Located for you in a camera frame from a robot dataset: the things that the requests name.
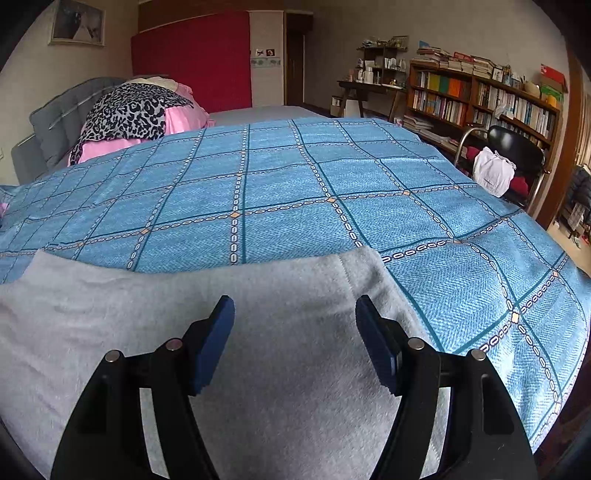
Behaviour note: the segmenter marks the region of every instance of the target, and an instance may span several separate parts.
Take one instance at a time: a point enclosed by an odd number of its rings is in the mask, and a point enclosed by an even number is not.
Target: leopard print scarf
[[[88,113],[80,138],[72,147],[70,165],[80,160],[85,142],[162,138],[166,130],[164,111],[174,106],[194,108],[190,100],[157,85],[119,85],[102,96]]]

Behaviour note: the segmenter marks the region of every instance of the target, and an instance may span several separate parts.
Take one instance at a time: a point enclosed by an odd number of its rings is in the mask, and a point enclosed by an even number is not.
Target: wooden door frame
[[[569,115],[566,121],[564,141],[560,150],[560,158],[556,162],[555,173],[550,183],[550,188],[544,199],[544,203],[535,219],[542,228],[548,229],[560,209],[570,179],[577,155],[577,140],[581,129],[583,108],[583,71],[579,60],[573,51],[567,46],[566,53],[569,59]]]

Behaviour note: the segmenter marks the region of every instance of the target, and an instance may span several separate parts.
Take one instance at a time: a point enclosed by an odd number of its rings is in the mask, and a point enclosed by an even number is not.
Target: dark jacket
[[[583,167],[575,167],[564,198],[564,206],[572,209],[575,203],[587,207],[583,223],[591,225],[591,175]]]

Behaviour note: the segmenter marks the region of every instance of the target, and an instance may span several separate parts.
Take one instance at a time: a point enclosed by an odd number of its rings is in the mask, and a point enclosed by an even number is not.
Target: doorway
[[[302,106],[304,103],[304,64],[306,33],[312,30],[311,14],[285,13],[284,39],[284,103]]]
[[[286,105],[304,103],[304,34],[287,32],[287,99]]]

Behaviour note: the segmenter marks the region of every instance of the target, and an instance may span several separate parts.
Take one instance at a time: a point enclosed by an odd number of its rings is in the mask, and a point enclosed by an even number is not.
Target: black chair
[[[486,133],[488,148],[493,152],[499,152],[499,155],[508,158],[515,164],[517,167],[516,176],[523,176],[525,178],[530,194],[527,197],[523,197],[517,192],[509,189],[503,195],[503,198],[520,206],[527,213],[531,214],[534,200],[540,190],[544,175],[550,174],[550,172],[544,167],[545,158],[542,150],[536,147],[527,138],[506,128],[493,125],[489,129],[486,129],[481,124],[468,124],[468,129],[464,131],[462,140],[460,141],[460,145],[456,152],[456,158],[453,162],[455,167],[457,167],[460,160],[460,154],[464,142],[472,132]]]

